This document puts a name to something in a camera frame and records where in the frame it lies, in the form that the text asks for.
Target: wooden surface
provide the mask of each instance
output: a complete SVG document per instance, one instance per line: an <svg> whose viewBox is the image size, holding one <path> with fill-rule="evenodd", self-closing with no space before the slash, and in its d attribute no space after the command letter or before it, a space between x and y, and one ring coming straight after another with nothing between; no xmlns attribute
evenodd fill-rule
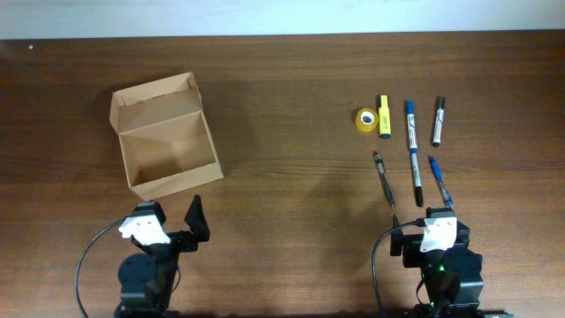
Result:
<svg viewBox="0 0 565 318"><path fill-rule="evenodd" d="M441 204L426 160L434 155L470 248L484 256L481 307L561 315L564 32L21 41L0 42L0 54L0 316L78 316L80 252L138 203L109 125L110 94L186 71L227 177L159 199L175 231L199 193L212 231L181 256L172 308L375 312L374 241L393 213L401 222L425 213L406 140L403 100L412 99L425 205ZM389 95L391 140L352 121L376 94ZM430 145L436 95L447 97L440 148ZM117 269L137 252L117 231L91 249L80 289L92 317L113 311ZM378 258L386 306L412 307L418 271L389 257L388 244Z"/></svg>

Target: marker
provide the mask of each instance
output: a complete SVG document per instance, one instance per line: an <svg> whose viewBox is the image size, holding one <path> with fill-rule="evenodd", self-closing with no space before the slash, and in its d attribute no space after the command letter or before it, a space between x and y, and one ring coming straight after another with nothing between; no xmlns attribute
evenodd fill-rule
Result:
<svg viewBox="0 0 565 318"><path fill-rule="evenodd" d="M414 175L414 193L416 194L416 205L424 206L424 194L422 194L422 181L420 180L420 170L418 168L418 145L416 144L416 121L414 120L414 102L406 101L406 113L408 123L408 142L412 160L412 174Z"/></svg>
<svg viewBox="0 0 565 318"><path fill-rule="evenodd" d="M381 95L379 98L379 135L383 139L390 138L390 111L388 110L388 97Z"/></svg>
<svg viewBox="0 0 565 318"><path fill-rule="evenodd" d="M445 185L443 184L443 180L441 179L440 166L438 166L438 163L435 162L435 159L433 159L432 156L428 156L428 158L430 159L430 164L432 165L433 175L435 176L435 179L438 181L438 185L440 186L443 202L448 207L453 208L453 200L451 200L451 195L449 195L448 189L446 189Z"/></svg>
<svg viewBox="0 0 565 318"><path fill-rule="evenodd" d="M445 97L438 97L438 111L435 114L435 128L433 129L432 145L439 147L441 144L441 128L443 127L443 114L445 113Z"/></svg>

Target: cardboard box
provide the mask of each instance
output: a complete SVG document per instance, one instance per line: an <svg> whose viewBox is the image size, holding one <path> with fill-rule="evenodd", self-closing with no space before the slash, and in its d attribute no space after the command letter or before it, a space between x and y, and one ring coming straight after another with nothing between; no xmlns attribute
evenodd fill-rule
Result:
<svg viewBox="0 0 565 318"><path fill-rule="evenodd" d="M223 178L191 72L115 92L109 121L142 200Z"/></svg>

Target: label on marker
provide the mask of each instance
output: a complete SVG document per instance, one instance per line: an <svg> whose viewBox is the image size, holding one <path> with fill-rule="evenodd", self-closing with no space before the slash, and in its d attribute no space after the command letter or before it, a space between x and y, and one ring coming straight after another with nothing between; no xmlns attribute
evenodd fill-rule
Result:
<svg viewBox="0 0 565 318"><path fill-rule="evenodd" d="M418 149L416 144L416 123L414 122L414 114L408 115L408 141L410 149Z"/></svg>
<svg viewBox="0 0 565 318"><path fill-rule="evenodd" d="M441 142L441 126L443 125L443 111L438 110L438 115L435 118L435 130L433 131L433 142Z"/></svg>
<svg viewBox="0 0 565 318"><path fill-rule="evenodd" d="M414 186L422 186L422 181L420 180L420 170L418 168L418 158L415 153L412 153L412 173L414 173Z"/></svg>

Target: black marker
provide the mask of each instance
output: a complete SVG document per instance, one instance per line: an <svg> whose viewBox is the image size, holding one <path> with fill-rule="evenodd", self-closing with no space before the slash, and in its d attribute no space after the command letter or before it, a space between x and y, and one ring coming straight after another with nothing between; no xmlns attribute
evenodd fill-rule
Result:
<svg viewBox="0 0 565 318"><path fill-rule="evenodd" d="M443 128L443 114L445 113L445 97L438 98L438 112L435 115L435 129L433 129L432 145L439 147L441 144L441 128Z"/></svg>

